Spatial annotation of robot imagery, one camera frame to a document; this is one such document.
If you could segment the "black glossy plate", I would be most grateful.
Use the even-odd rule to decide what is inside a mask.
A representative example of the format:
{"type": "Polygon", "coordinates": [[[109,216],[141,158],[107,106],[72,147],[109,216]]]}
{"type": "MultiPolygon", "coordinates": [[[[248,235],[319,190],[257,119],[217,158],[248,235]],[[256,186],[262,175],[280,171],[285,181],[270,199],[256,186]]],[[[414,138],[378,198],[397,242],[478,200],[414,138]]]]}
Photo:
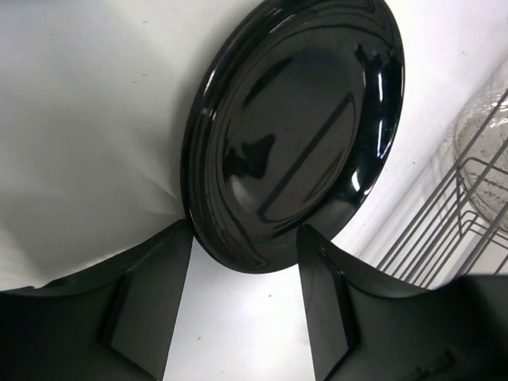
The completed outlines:
{"type": "Polygon", "coordinates": [[[378,180],[397,133],[405,57],[385,1],[264,1],[195,93],[180,184],[214,260],[295,265],[300,225],[333,239],[378,180]]]}

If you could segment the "clear textured glass plate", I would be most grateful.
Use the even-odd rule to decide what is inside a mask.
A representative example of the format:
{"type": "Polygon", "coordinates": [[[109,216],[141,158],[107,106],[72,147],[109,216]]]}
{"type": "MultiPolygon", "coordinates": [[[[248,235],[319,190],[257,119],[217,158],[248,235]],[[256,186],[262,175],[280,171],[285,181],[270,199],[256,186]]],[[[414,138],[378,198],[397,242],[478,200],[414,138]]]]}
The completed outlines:
{"type": "Polygon", "coordinates": [[[507,204],[507,81],[492,81],[460,111],[454,128],[455,157],[469,202],[492,223],[507,204]]]}

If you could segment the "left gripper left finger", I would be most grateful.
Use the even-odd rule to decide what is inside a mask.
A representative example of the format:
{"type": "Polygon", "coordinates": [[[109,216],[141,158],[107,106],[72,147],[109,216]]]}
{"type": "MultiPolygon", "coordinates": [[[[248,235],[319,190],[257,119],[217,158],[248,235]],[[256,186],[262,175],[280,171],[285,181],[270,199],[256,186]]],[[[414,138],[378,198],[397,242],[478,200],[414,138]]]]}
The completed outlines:
{"type": "Polygon", "coordinates": [[[1,294],[4,380],[161,380],[191,257],[177,221],[41,288],[1,294]]]}

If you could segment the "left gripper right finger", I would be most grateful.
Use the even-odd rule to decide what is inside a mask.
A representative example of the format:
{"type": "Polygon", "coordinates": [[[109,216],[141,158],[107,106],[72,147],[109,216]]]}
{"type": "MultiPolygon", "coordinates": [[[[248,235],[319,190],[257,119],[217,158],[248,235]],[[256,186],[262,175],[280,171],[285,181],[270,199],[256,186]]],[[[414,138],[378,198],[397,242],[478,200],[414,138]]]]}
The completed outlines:
{"type": "Polygon", "coordinates": [[[309,225],[298,228],[297,254],[316,379],[506,379],[504,275],[466,275],[426,290],[309,225]]]}

